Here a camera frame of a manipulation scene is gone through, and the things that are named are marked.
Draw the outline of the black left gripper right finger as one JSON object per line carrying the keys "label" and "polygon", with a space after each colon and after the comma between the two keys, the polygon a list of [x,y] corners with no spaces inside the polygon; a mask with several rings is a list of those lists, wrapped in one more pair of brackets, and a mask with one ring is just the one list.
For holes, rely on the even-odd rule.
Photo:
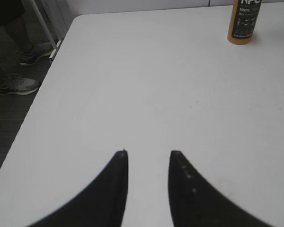
{"label": "black left gripper right finger", "polygon": [[223,196],[181,151],[169,157],[169,207],[175,227],[266,227]]}

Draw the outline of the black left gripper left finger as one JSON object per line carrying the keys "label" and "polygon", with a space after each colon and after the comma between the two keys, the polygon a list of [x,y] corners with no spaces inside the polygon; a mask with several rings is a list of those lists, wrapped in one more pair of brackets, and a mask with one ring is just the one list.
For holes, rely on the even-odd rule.
{"label": "black left gripper left finger", "polygon": [[117,151],[73,199],[34,227],[120,227],[128,193],[128,153]]}

